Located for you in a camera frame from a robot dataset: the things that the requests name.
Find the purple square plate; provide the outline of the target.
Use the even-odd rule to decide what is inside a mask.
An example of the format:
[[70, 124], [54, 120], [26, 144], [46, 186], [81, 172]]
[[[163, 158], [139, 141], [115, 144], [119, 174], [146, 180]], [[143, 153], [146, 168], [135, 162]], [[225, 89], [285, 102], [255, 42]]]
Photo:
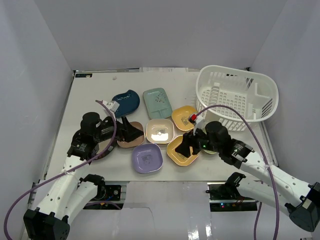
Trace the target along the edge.
[[161, 149], [154, 143], [136, 146], [132, 151], [131, 162], [139, 174], [156, 172], [163, 166]]

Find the green square plate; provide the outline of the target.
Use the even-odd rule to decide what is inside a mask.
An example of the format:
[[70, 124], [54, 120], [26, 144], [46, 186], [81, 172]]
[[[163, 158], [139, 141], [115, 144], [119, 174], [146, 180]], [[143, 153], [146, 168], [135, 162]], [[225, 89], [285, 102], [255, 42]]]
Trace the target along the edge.
[[216, 154], [216, 151], [214, 148], [206, 147], [202, 148], [202, 151], [206, 152], [207, 154], [213, 155]]

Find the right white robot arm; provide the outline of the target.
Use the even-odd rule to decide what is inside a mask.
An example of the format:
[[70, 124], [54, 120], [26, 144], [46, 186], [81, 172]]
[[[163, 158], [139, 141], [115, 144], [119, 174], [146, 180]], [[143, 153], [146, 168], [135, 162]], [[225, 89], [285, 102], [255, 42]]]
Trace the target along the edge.
[[209, 122], [204, 130], [193, 129], [182, 136], [175, 152], [190, 157], [202, 150], [218, 153], [234, 172], [221, 193], [236, 200], [240, 196], [275, 207], [301, 229], [314, 232], [320, 222], [320, 184], [299, 180], [277, 166], [268, 165], [248, 144], [232, 138], [218, 121]]

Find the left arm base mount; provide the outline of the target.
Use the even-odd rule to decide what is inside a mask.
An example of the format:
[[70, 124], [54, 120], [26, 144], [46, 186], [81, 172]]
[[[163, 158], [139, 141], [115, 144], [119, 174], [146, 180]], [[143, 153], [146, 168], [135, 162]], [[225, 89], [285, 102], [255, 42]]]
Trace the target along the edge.
[[121, 210], [121, 185], [105, 185], [98, 189], [97, 195], [85, 205], [84, 210]]

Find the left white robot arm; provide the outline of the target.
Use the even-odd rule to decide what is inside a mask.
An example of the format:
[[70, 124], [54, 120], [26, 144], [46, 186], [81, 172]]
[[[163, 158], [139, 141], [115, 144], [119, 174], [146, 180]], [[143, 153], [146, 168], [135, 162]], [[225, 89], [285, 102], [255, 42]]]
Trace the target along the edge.
[[96, 112], [85, 113], [80, 129], [73, 135], [62, 176], [55, 179], [50, 190], [34, 210], [28, 209], [23, 221], [27, 235], [32, 240], [65, 240], [76, 215], [92, 199], [105, 196], [105, 180], [89, 174], [89, 160], [103, 157], [101, 142], [110, 152], [118, 141], [132, 142], [144, 135], [126, 117], [114, 121], [111, 116], [101, 119]]

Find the yellow square plate front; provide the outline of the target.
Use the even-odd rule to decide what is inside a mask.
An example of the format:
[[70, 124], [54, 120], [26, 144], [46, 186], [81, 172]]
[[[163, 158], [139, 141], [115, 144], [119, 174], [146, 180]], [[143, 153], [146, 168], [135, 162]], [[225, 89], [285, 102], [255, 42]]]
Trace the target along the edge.
[[199, 154], [197, 155], [191, 154], [190, 157], [185, 157], [182, 154], [176, 152], [175, 149], [182, 143], [182, 140], [183, 140], [182, 135], [175, 137], [167, 145], [166, 153], [175, 164], [177, 164], [180, 167], [187, 167], [191, 165], [198, 158]]

